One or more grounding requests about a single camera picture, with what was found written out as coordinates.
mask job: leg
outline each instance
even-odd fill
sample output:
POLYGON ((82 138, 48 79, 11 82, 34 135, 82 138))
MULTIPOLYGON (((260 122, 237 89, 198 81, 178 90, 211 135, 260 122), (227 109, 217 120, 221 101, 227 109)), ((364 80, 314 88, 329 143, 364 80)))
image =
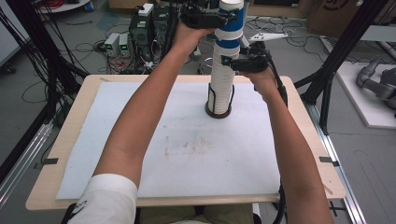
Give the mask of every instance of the leg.
POLYGON ((251 203, 208 205, 204 216, 214 224, 253 224, 253 206, 251 203))
POLYGON ((189 220, 195 217, 195 210, 192 206, 180 207, 145 207, 141 208, 141 224, 165 224, 182 220, 189 220))

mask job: white sleeve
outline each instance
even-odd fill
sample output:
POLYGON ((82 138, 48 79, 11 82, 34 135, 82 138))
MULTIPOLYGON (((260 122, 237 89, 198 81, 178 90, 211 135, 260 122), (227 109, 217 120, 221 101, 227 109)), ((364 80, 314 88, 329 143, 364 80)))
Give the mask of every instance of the white sleeve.
POLYGON ((137 187, 122 175, 93 176, 68 223, 134 223, 137 187))

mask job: stacked cups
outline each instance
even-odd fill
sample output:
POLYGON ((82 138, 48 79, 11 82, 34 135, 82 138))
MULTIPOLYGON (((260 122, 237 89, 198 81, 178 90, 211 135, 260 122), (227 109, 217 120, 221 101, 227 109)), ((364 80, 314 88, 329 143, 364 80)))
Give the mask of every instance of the stacked cups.
POLYGON ((206 113, 217 119, 226 118, 231 112, 233 77, 235 71, 221 64, 221 56, 237 59, 239 56, 239 37, 243 34, 244 0, 220 0, 219 11, 239 9, 238 19, 229 21, 227 25, 215 31, 216 41, 213 49, 213 64, 209 85, 206 113))

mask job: forearm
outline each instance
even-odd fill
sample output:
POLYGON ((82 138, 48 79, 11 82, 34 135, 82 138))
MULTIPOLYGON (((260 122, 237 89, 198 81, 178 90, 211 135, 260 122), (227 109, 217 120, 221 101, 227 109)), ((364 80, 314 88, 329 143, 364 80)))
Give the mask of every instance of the forearm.
POLYGON ((290 223, 332 223, 311 149, 280 95, 266 97, 290 223))
POLYGON ((123 108, 107 139, 94 175, 102 173, 124 175, 138 186, 140 172, 123 167, 122 161, 127 160, 134 164, 135 169, 141 169, 149 141, 186 57, 184 52, 171 49, 136 90, 123 108), (115 165, 115 161, 120 161, 120 165, 115 165))
POLYGON ((267 97, 279 172, 287 191, 323 189, 311 149, 280 95, 267 97))

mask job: white paper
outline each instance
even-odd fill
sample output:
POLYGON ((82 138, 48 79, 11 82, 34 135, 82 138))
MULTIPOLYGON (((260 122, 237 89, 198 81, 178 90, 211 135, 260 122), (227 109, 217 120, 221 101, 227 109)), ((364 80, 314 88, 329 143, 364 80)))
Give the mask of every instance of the white paper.
MULTIPOLYGON (((111 128, 139 85, 101 85, 57 199, 81 196, 111 128)), ((232 113, 226 119, 210 118, 206 101, 207 83, 175 84, 148 147, 139 198, 277 193, 273 135, 260 95, 251 84, 235 84, 232 113)))

